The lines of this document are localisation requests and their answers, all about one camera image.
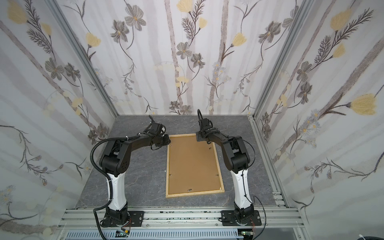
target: metal corner post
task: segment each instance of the metal corner post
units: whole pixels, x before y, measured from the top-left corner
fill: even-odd
[[[276,60],[275,66],[273,67],[273,70],[268,78],[267,84],[264,88],[263,94],[259,100],[259,102],[256,105],[255,112],[253,113],[253,118],[256,119],[256,116],[260,113],[271,89],[273,84],[275,83],[277,76],[284,64],[284,61],[286,60],[289,51],[291,50],[293,43],[301,29],[301,26],[303,25],[305,18],[307,17],[311,6],[315,0],[303,0],[303,3],[301,4],[301,7],[299,8],[299,11],[297,12],[297,17],[293,21],[292,28],[288,33],[288,37],[285,40],[284,46],[281,49],[281,52]]]
[[[80,61],[82,62],[83,66],[85,67],[88,74],[91,76],[92,80],[94,81],[96,88],[102,95],[105,103],[108,105],[108,108],[110,109],[111,113],[114,117],[117,117],[119,114],[113,105],[112,101],[110,100],[107,92],[105,91],[100,79],[98,78],[95,70],[92,67],[92,63],[88,59],[88,57],[83,52],[83,49],[81,47],[80,42],[77,40],[77,37],[71,27],[68,24],[67,19],[65,18],[63,12],[61,11],[59,4],[56,0],[45,0],[45,3],[47,4],[49,10],[51,11],[53,17],[55,18],[56,22],[60,25],[61,30],[64,32],[67,40],[70,42],[73,50],[79,57]]]

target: floral wallpaper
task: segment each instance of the floral wallpaper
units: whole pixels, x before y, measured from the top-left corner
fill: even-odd
[[[297,0],[58,0],[119,114],[252,114]]]
[[[315,1],[257,115],[314,240],[384,235],[383,13],[382,1]]]
[[[44,1],[0,6],[0,235],[51,239],[114,117]]]

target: wooden picture frame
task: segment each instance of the wooden picture frame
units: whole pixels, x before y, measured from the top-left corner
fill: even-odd
[[[204,150],[205,152],[207,152],[207,151],[213,151],[214,152],[214,158],[215,158],[215,163],[216,163],[216,167],[217,167],[217,172],[215,172],[215,170],[214,170],[212,173],[216,173],[215,176],[218,176],[219,183],[215,180],[215,185],[216,185],[216,187],[220,186],[220,188],[219,189],[215,189],[215,190],[191,191],[191,192],[183,192],[183,193],[175,193],[175,194],[170,194],[169,193],[170,192],[169,191],[169,182],[170,182],[170,151],[171,151],[171,145],[172,145],[172,138],[175,139],[177,137],[192,137],[192,136],[196,140],[196,134],[195,133],[192,133],[192,134],[177,134],[177,135],[170,135],[169,136],[170,139],[171,139],[171,143],[168,145],[168,149],[167,149],[166,198],[194,196],[194,195],[204,195],[204,194],[216,194],[216,193],[225,192],[224,184],[223,184],[223,178],[222,178],[221,171],[220,171],[220,166],[219,166],[219,163],[218,163],[218,157],[217,157],[215,143],[211,143],[211,144],[208,145],[206,142],[201,142],[201,143],[204,143],[205,145],[207,145],[207,147],[209,147],[209,150],[207,150],[207,149]],[[199,144],[198,148],[197,148],[197,146],[194,146],[194,147],[196,147],[196,149],[201,149],[202,147],[204,147],[204,145],[200,144],[200,142],[198,144]]]

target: gray marble tabletop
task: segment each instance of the gray marble tabletop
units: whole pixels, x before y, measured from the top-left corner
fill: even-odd
[[[207,116],[220,131],[227,135],[240,135],[256,150],[255,163],[248,170],[250,195],[256,195],[265,205],[275,205],[272,188],[248,117],[245,115]],[[197,116],[153,116],[156,122],[167,127],[167,134],[195,133],[199,130]],[[109,137],[132,136],[143,131],[149,124],[148,115],[118,116]],[[253,150],[247,146],[251,161]],[[224,193],[166,199],[167,148],[152,151],[143,147],[132,152],[131,162],[125,175],[125,195],[128,206],[233,206],[235,192],[230,171],[224,165],[221,148],[216,145],[224,183]],[[84,187],[76,207],[104,205],[108,199],[105,177],[94,170]]]

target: robotic arm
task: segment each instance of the robotic arm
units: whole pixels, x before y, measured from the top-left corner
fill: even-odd
[[[108,184],[108,198],[111,202],[106,207],[104,219],[100,222],[102,227],[122,226],[130,219],[124,194],[124,176],[129,166],[131,152],[146,146],[157,150],[170,143],[168,134],[164,134],[165,126],[155,122],[152,116],[149,117],[151,123],[143,132],[124,140],[109,141],[100,158],[99,164],[111,178],[113,189],[113,195],[110,196],[111,191]]]
[[[196,132],[197,141],[206,141],[208,144],[214,142],[223,151],[225,166],[231,171],[233,184],[235,186],[235,220],[239,225],[250,222],[254,215],[253,203],[249,201],[248,189],[248,165],[250,158],[244,141],[240,136],[227,136],[213,127],[208,118],[203,118],[200,110],[197,110],[200,130]]]

